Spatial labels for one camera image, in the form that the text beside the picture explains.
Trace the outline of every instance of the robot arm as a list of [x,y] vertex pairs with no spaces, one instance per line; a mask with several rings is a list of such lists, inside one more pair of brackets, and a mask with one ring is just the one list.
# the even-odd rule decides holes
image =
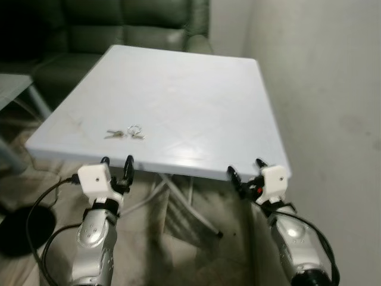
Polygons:
[[246,184],[241,182],[238,173],[232,166],[228,168],[227,172],[241,199],[248,199],[260,206],[266,215],[271,236],[279,249],[280,262],[291,285],[338,285],[339,274],[334,258],[333,261],[331,260],[333,264],[332,282],[312,243],[311,238],[315,235],[315,230],[299,221],[302,219],[296,216],[293,205],[283,202],[288,186],[285,168],[282,166],[269,167],[260,159],[257,159],[257,164],[260,167],[260,175]]
[[86,209],[77,232],[77,255],[71,271],[71,286],[110,286],[113,251],[117,241],[116,223],[123,208],[123,194],[133,182],[133,157],[128,156],[123,179],[112,178],[108,158],[101,164],[85,165],[78,177],[92,207]]

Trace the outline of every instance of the black cable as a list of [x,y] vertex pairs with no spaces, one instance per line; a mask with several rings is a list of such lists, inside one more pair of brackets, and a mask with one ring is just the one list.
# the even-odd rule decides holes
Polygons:
[[67,226],[64,226],[63,228],[60,228],[59,230],[57,230],[56,232],[54,232],[48,239],[48,241],[46,242],[45,244],[45,247],[43,249],[43,252],[42,252],[42,255],[41,255],[41,261],[42,261],[42,266],[44,268],[44,271],[46,273],[48,273],[48,267],[46,265],[46,255],[48,254],[48,251],[49,251],[49,248],[50,248],[50,245],[52,244],[54,238],[60,234],[62,231],[66,231],[68,229],[72,229],[72,228],[78,228],[82,223],[76,223],[75,225],[67,225]]
[[33,243],[32,243],[32,239],[30,238],[30,233],[29,233],[29,220],[30,220],[30,215],[32,214],[33,210],[35,209],[36,206],[38,206],[38,204],[50,193],[52,192],[53,190],[56,189],[56,187],[60,186],[60,185],[63,185],[65,183],[69,183],[72,181],[72,178],[67,178],[61,182],[58,182],[56,183],[54,186],[51,186],[49,189],[47,189],[37,200],[36,202],[34,203],[34,205],[32,206],[32,208],[30,209],[29,211],[29,214],[28,214],[28,217],[26,219],[26,225],[25,225],[25,231],[26,231],[26,238],[28,240],[28,244],[29,244],[29,247],[30,247],[30,250],[32,251],[32,254],[33,254],[33,257],[35,258],[35,261],[37,262],[37,265],[40,269],[40,271],[42,272],[42,274],[44,275],[45,279],[47,280],[48,284],[50,286],[58,286],[58,284],[53,280],[53,278],[49,275],[49,273],[47,273],[45,271],[45,269],[43,268],[43,264],[42,264],[42,261],[41,259],[39,258],[38,254],[37,254],[37,250],[35,249]]
[[294,215],[294,214],[284,213],[284,212],[278,212],[277,210],[273,210],[270,207],[267,207],[267,206],[264,206],[264,205],[260,205],[256,201],[254,202],[254,204],[256,206],[260,207],[261,209],[264,209],[264,210],[266,210],[268,212],[271,212],[271,213],[273,213],[275,215],[288,216],[288,217],[291,217],[293,219],[296,219],[296,220],[298,220],[298,221],[308,225],[310,228],[312,228],[316,232],[317,238],[319,239],[320,244],[321,244],[323,250],[326,252],[327,257],[328,257],[329,261],[331,262],[332,282],[336,286],[339,285],[339,283],[340,283],[340,273],[339,273],[339,269],[338,269],[338,267],[336,265],[335,255],[333,254],[333,250],[331,248],[331,245],[329,244],[328,239],[325,237],[325,235],[313,223],[307,221],[306,219],[303,219],[300,216]]

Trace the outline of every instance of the white table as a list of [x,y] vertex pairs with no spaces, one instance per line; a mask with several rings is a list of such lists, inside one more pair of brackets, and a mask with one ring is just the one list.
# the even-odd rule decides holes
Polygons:
[[[0,74],[0,110],[16,99],[25,89],[27,89],[32,101],[35,103],[41,115],[46,119],[51,111],[37,89],[32,84],[30,76],[22,74]],[[26,165],[14,154],[12,149],[0,136],[0,157],[6,159],[15,173],[22,172]]]
[[[104,139],[134,124],[144,140]],[[172,190],[165,173],[226,180],[232,164],[246,181],[258,157],[291,175],[258,64],[247,58],[112,46],[26,147],[40,158],[108,156],[117,167],[132,154]]]

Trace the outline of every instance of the floor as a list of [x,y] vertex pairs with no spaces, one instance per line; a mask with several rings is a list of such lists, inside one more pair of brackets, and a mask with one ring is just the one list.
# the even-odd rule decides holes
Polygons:
[[[13,140],[13,147],[30,163],[22,144],[32,130],[24,130]],[[80,164],[61,161],[34,161],[34,167],[66,177]],[[36,171],[32,165],[19,176],[0,179],[0,200],[9,209],[32,203],[39,194],[56,183],[58,176]],[[125,195],[128,208],[149,195],[159,179],[153,173],[136,172],[131,192]],[[188,191],[188,178],[173,180]],[[47,198],[53,202],[54,196]],[[229,184],[195,178],[192,205],[224,232],[218,239],[170,196],[165,189],[150,204],[121,217],[114,248],[113,286],[140,285],[253,285],[251,220],[249,206],[239,201]],[[63,185],[54,206],[57,227],[81,222],[88,200],[79,186]],[[60,285],[70,280],[76,252],[76,231],[62,233],[48,253],[48,269]],[[7,286],[46,285],[31,256],[9,259],[0,256],[0,281]]]

